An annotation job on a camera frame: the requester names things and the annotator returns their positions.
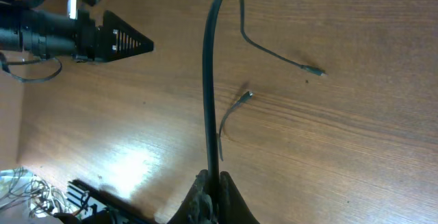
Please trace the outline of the black usb cable long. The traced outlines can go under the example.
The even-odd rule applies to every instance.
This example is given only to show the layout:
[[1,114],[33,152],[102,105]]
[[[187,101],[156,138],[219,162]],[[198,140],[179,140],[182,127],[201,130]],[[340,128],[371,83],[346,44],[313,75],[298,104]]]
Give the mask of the black usb cable long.
[[[214,40],[216,33],[216,24],[220,7],[223,0],[213,0],[209,9],[205,24],[203,38],[203,54],[202,54],[202,83],[203,83],[203,111],[205,121],[205,137],[207,145],[207,164],[208,164],[208,180],[207,193],[215,197],[219,191],[219,157],[221,155],[218,146],[217,131],[216,131],[216,109],[214,99]],[[299,64],[295,61],[288,60],[283,56],[258,45],[251,40],[245,32],[245,4],[244,0],[239,0],[240,5],[240,33],[244,40],[257,49],[268,53],[286,63],[292,64],[304,71],[317,76],[323,76],[325,72],[315,66]]]

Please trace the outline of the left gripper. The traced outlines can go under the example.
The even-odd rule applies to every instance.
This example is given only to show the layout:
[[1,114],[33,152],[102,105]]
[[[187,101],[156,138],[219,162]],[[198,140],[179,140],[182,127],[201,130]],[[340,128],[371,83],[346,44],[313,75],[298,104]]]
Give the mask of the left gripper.
[[152,52],[154,42],[109,10],[104,12],[99,29],[88,11],[79,10],[75,48],[73,59],[78,63],[106,63]]

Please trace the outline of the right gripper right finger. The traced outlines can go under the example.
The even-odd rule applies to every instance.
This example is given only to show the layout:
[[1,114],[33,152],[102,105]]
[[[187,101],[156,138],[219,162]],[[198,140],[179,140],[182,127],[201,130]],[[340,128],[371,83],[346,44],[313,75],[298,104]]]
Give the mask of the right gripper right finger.
[[226,171],[220,173],[218,208],[220,224],[259,224]]

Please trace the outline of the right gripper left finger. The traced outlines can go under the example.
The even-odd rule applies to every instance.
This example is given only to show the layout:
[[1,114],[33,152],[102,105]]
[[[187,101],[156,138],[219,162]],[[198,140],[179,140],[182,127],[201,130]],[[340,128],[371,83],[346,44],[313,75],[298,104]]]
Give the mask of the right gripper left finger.
[[208,171],[201,170],[196,176],[181,206],[168,224],[210,224],[211,197],[205,192]]

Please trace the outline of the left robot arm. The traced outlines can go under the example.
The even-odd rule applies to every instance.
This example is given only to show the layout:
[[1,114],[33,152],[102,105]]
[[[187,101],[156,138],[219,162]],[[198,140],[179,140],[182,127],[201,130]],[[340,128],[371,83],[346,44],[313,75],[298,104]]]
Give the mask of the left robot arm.
[[154,50],[154,42],[106,10],[96,26],[88,11],[76,18],[36,11],[45,0],[1,0],[1,49],[49,59],[70,55],[78,62],[112,62]]

